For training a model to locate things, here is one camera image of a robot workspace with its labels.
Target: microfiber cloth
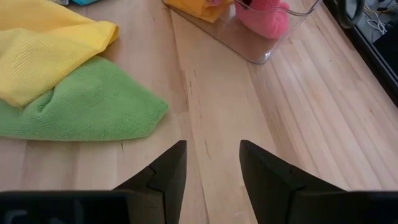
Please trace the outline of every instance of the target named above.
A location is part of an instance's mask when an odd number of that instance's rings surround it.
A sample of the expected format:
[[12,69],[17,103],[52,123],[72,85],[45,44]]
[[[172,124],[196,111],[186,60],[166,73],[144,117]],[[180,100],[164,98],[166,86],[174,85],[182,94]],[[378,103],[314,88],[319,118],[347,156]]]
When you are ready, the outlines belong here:
[[148,136],[167,103],[98,56],[23,110],[0,100],[0,136],[49,141],[111,141]]
[[268,38],[279,39],[289,29],[289,15],[276,9],[289,9],[289,4],[279,0],[253,0],[249,7],[235,2],[236,16],[253,32]]
[[115,24],[52,1],[0,0],[0,98],[25,106],[117,36]]
[[204,21],[214,23],[232,0],[165,0],[164,2]]
[[93,2],[96,2],[98,0],[72,0],[74,3],[79,4],[81,6],[85,6],[87,4],[91,4]]

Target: black cable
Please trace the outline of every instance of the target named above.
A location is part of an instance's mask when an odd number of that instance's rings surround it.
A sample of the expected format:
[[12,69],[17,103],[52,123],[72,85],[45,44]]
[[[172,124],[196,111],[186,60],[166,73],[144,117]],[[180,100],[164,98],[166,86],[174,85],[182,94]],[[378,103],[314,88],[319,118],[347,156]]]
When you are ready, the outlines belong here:
[[346,0],[338,1],[337,4],[337,18],[342,28],[352,28],[361,18],[365,5],[365,0],[356,0],[356,9],[352,19],[347,15],[347,2]]
[[377,29],[374,29],[374,30],[372,31],[372,37],[371,37],[372,44],[374,43],[374,40],[373,40],[374,31],[377,31]]
[[390,6],[390,4],[391,4],[393,1],[395,1],[395,0],[391,0],[391,1],[386,5],[386,8],[388,8],[388,7]]

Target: clear plastic container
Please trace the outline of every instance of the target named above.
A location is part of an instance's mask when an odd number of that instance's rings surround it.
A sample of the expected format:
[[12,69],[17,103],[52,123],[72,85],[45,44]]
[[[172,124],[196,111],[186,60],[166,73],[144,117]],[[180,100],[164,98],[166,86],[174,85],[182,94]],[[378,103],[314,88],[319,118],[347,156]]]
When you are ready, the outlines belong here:
[[277,5],[268,6],[266,10],[255,10],[245,5],[243,0],[234,0],[234,3],[213,24],[173,7],[172,9],[246,60],[262,64],[322,2],[322,0],[266,1],[277,2]]

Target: wood grain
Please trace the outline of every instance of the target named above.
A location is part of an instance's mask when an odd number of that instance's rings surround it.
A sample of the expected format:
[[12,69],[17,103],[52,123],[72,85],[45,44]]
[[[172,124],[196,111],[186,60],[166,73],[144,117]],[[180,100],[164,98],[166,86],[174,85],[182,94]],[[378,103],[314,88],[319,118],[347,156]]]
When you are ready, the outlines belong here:
[[398,189],[398,110],[319,7],[265,65],[244,61],[160,1],[72,10],[117,23],[101,55],[165,99],[148,138],[0,139],[0,190],[112,189],[188,140],[180,223],[256,223],[238,148],[248,139],[344,189]]

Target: yellow microfiber cloth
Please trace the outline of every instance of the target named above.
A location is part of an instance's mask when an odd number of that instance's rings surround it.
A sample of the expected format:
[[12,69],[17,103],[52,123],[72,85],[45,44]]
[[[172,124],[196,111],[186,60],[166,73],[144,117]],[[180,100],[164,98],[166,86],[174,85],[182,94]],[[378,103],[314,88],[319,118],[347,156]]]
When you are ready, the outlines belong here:
[[232,3],[232,0],[221,0],[217,6],[209,4],[207,0],[165,0],[165,3],[204,21],[214,23]]
[[47,0],[0,0],[0,98],[23,107],[105,50],[118,27]]

